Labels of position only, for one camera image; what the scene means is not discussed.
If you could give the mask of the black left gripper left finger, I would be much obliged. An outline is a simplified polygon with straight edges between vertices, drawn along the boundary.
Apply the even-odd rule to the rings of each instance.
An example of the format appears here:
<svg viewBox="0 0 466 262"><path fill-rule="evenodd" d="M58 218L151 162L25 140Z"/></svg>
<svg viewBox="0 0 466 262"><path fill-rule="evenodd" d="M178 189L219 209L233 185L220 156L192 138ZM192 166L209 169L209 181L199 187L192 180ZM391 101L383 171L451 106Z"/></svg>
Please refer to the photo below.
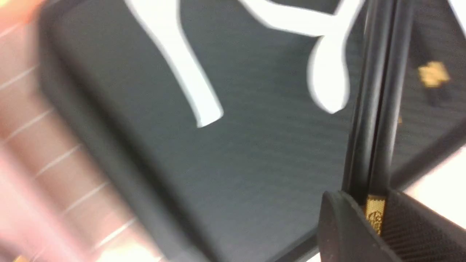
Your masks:
<svg viewBox="0 0 466 262"><path fill-rule="evenodd" d="M345 192L324 192L317 242L322 262L400 262Z"/></svg>

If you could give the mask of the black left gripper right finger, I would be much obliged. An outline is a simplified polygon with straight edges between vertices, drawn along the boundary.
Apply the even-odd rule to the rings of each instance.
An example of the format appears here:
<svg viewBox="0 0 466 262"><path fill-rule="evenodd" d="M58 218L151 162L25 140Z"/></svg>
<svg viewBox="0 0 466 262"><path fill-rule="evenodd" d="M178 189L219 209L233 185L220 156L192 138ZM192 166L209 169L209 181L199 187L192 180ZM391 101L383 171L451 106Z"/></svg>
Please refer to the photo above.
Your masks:
<svg viewBox="0 0 466 262"><path fill-rule="evenodd" d="M389 191L382 238L403 262L464 262L465 230L412 197Z"/></svg>

